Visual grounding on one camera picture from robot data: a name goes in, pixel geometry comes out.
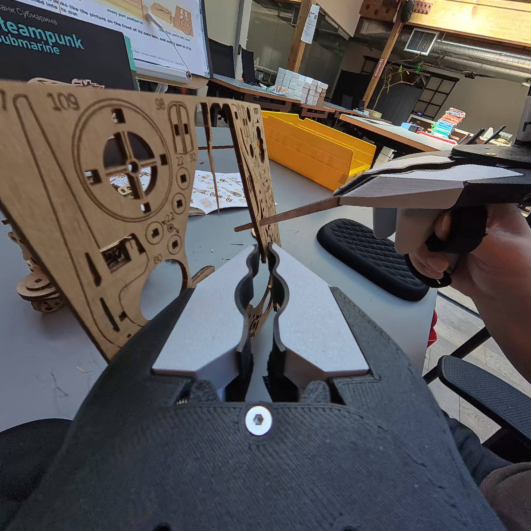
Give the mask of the person's right hand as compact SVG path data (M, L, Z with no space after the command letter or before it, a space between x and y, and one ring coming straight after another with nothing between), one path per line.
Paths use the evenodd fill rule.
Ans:
M528 341L530 227L514 204L488 206L486 236L452 269L451 285L474 302L491 336Z

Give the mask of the grey-topped desk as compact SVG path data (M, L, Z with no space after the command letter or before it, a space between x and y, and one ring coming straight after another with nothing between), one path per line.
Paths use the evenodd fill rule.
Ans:
M245 101L260 105L262 110L292 113L300 117L325 120L338 112L323 106L301 103L292 96L276 95L266 89L246 84L227 76L214 75L208 80L208 95L213 97L228 97L229 99Z
M419 152L435 152L452 150L454 145L420 132L411 132L388 123L371 121L362 117L341 114L339 119L353 126L363 134L383 147L409 155Z

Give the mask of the yellow plastic bin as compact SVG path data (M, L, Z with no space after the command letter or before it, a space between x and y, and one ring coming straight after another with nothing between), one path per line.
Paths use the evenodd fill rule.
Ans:
M269 159L335 191L371 168L374 144L296 114L262 110Z

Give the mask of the black quilted wrist rest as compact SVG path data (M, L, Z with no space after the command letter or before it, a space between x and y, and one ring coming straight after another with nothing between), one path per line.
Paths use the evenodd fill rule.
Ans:
M333 257L401 300L418 302L428 293L428 286L412 273L394 242L376 238L362 223L336 219L322 226L316 239Z

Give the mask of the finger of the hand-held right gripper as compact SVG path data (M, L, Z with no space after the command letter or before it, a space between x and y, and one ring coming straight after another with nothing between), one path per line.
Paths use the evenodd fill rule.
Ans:
M435 168L447 168L455 164L455 160L450 159L447 156L440 155L422 155L419 157L400 158L393 159L387 163L377 166L372 169L368 169L361 175L356 177L357 181L363 178L372 178L378 175L395 174L413 171L416 169L435 169Z
M451 208L466 180L465 165L413 165L370 170L342 186L340 205L374 208Z

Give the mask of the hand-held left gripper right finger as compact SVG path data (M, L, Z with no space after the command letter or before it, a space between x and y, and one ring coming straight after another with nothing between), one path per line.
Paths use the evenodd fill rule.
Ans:
M313 381L369 373L368 362L331 286L275 243L268 244L275 307L268 360L274 402L296 402Z

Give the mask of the silver ventilation duct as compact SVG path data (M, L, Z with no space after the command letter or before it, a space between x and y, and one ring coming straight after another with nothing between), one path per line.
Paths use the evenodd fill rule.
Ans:
M487 47L471 41L437 40L430 53L530 75L530 50L518 50L505 45Z

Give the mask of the thin wooden stick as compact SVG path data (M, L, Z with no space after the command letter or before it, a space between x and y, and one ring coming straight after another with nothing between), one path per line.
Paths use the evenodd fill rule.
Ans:
M338 208L340 206L344 205L341 201L341 197L339 196L332 196L314 203L310 203L307 205L303 205L301 207L288 210L285 212L282 212L280 214L275 214L273 216L269 216L266 218L262 218L257 223L247 223L241 226L238 226L234 228L235 232L241 232L248 229L259 229L260 227L267 227L269 225L273 225L277 222L282 222L289 219L294 219L310 214L315 214L320 211L329 210Z

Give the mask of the white instruction poster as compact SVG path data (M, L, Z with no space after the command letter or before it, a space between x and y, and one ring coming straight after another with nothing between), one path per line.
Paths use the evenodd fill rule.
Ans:
M63 14L121 31L139 69L210 76L204 1L58 1Z

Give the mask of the stack of white boxes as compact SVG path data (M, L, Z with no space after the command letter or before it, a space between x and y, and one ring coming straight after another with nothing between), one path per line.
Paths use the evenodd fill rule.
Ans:
M297 72L279 68L275 78L275 91L280 95L298 99L306 105L317 106L324 102L328 84Z

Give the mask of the wooden parts sheet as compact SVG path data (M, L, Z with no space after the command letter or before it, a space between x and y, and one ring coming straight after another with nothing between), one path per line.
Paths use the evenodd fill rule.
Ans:
M67 84L1 81L1 210L110 361L147 323L141 293L185 253L201 107L222 110L262 262L281 244L259 105Z

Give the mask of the black model kit box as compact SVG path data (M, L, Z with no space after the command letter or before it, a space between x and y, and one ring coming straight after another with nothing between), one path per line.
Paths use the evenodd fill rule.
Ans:
M138 90L123 34L1 1L1 80Z

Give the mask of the partly built wooden model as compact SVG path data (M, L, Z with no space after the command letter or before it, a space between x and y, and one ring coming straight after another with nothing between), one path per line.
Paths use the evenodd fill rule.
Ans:
M3 223L10 225L11 230L7 234L8 238L20 247L22 257L30 270L17 283L17 294L23 300L30 302L32 308L37 312L49 314L64 308L66 305L65 297L61 294L48 270L41 264L29 243L15 229L14 224L7 220L3 221Z

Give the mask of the wooden post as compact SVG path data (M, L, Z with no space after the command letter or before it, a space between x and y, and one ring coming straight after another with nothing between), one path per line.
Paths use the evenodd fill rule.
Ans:
M292 72L298 73L300 69L306 45L306 43L302 41L303 30L310 13L310 9L315 4L316 1L301 1L298 18L295 25L293 41L286 66L286 69Z
M390 35L388 37L388 40L384 46L384 49L381 53L381 57L378 61L378 63L376 64L376 67L375 67L375 70L372 74L372 77L371 77L371 80L368 84L368 87L364 93L364 96L363 96L363 107L364 108L369 108L369 103L370 103L370 100L371 100L371 97L374 93L374 90L376 88L376 85L377 83L379 82L380 78L381 78L381 75L384 71L384 68L388 62L388 59L389 59L389 56L395 46L395 43L398 39L398 37L400 36L400 33L402 31L402 28L404 26L404 23L407 22L409 20L408 17L410 17L409 15L404 15L404 10L407 11L407 8L405 8L406 4L408 3L409 1L400 1L399 3L399 8L396 12L396 15L395 15L395 19L394 19L394 24L393 24L393 27L392 27L392 30L390 32Z

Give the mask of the stack of colourful boxes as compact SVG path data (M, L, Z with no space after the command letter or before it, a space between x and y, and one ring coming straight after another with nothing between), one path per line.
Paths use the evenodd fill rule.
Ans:
M430 134L441 138L448 138L466 117L466 113L455 107L449 108L430 129Z

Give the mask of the instruction booklet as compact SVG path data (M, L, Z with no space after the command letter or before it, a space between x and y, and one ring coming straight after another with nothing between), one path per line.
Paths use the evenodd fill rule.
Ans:
M216 172L216 186L213 174L208 171L196 170L189 216L207 215L211 212L227 208L247 208L243 183L239 173Z

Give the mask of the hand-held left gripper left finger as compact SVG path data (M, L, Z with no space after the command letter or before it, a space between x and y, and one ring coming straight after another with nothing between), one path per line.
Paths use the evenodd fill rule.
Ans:
M260 265L257 245L243 249L196 285L152 366L156 374L210 381L243 402L253 372L247 307Z

